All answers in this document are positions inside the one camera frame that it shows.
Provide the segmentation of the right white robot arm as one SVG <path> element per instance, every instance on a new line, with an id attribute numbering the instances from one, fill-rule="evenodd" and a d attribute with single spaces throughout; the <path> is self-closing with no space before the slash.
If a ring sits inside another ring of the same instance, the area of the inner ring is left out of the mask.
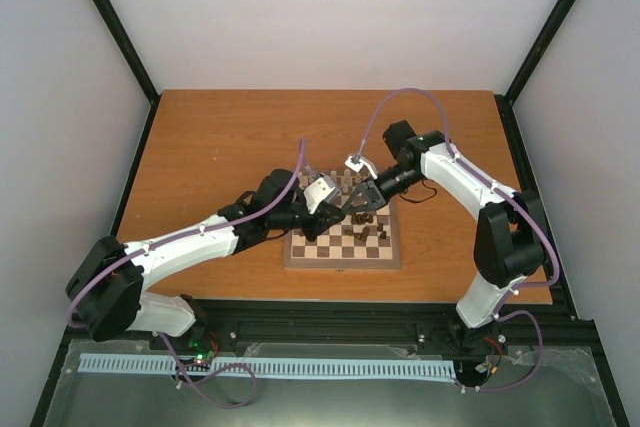
<path id="1" fill-rule="evenodd" d="M 558 280 L 560 262 L 536 192 L 518 192 L 489 177 L 440 131 L 418 135 L 408 122 L 401 121 L 391 124 L 383 139 L 396 161 L 394 166 L 377 171 L 361 153 L 345 161 L 355 172 L 369 172 L 352 193 L 365 199 L 364 209 L 377 210 L 409 187 L 431 180 L 476 222 L 473 260 L 477 273 L 456 305 L 466 328 L 478 329 L 498 319 L 506 300 L 531 287 L 529 277 L 545 263 L 552 266 L 548 282 Z"/>

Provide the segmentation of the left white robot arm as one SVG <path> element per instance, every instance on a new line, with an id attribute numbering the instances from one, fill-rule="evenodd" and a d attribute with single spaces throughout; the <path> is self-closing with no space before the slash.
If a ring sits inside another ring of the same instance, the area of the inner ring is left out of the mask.
<path id="1" fill-rule="evenodd" d="M 201 347 L 208 325 L 187 295 L 151 292 L 159 281 L 203 262 L 230 257 L 270 238 L 274 230 L 299 230 L 313 240 L 341 222 L 332 201 L 335 182 L 320 174 L 302 186 L 297 174 L 275 169 L 254 191 L 203 221 L 164 236 L 121 243 L 99 239 L 68 282 L 71 324 L 96 342 L 128 331 L 160 332 L 186 349 Z"/>

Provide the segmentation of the wooden chess board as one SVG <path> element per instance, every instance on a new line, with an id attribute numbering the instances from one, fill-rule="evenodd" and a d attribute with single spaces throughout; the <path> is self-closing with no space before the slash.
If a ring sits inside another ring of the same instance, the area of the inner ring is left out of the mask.
<path id="1" fill-rule="evenodd" d="M 360 244 L 354 237 L 341 235 L 341 223 L 332 226 L 316 241 L 308 241 L 301 232 L 293 230 L 284 238 L 283 264 L 288 268 L 314 269 L 380 269 L 398 270 L 401 249 L 394 202 L 375 213 L 389 213 L 392 217 L 392 237 L 389 244 Z"/>

